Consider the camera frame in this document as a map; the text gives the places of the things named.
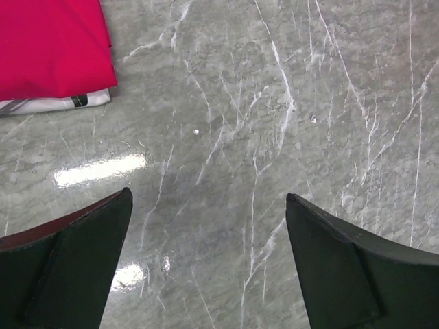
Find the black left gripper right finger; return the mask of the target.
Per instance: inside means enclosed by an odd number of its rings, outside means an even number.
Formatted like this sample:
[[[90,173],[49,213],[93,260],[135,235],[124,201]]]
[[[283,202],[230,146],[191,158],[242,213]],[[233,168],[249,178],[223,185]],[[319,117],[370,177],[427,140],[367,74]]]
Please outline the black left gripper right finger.
[[[380,237],[297,194],[286,222],[311,328],[437,328],[438,255]]]

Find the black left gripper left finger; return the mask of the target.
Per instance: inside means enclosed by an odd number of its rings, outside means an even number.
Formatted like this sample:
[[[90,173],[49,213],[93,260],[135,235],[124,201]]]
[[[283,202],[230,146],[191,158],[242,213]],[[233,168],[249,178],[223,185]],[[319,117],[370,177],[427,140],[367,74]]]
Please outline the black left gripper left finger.
[[[1,237],[2,328],[98,328],[133,207],[124,188]]]

